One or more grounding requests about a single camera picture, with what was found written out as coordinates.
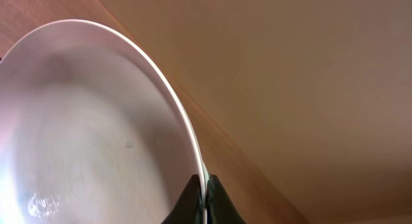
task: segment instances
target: wood grain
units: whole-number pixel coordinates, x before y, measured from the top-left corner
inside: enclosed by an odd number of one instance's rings
[[[34,28],[60,19],[95,21],[135,41],[98,0],[0,0],[0,56]],[[245,221],[308,223],[193,99],[168,79],[192,121],[208,170],[220,177]]]

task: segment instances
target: wooden surface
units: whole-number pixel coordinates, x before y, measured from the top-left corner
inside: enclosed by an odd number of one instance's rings
[[[98,0],[0,0],[0,56],[29,31],[59,19],[95,21],[135,41]],[[191,97],[169,81],[192,121],[208,170],[220,177],[245,221],[307,223]]]

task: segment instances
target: wooden table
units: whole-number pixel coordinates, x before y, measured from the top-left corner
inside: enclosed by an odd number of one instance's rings
[[[60,19],[95,21],[136,42],[99,0],[0,0],[0,57],[34,28]],[[208,170],[220,177],[244,220],[247,223],[307,223],[220,127],[173,79],[168,79],[191,119]]]

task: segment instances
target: tan wall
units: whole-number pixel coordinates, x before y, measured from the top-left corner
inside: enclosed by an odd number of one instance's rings
[[[412,0],[102,0],[311,221],[412,214]]]
[[[411,224],[412,216],[401,216],[393,218],[373,219],[368,221],[356,221],[345,224]]]

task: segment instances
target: white plate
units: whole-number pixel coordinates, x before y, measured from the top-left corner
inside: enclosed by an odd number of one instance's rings
[[[89,21],[23,37],[0,63],[0,223],[161,223],[192,174],[189,119],[131,41]]]

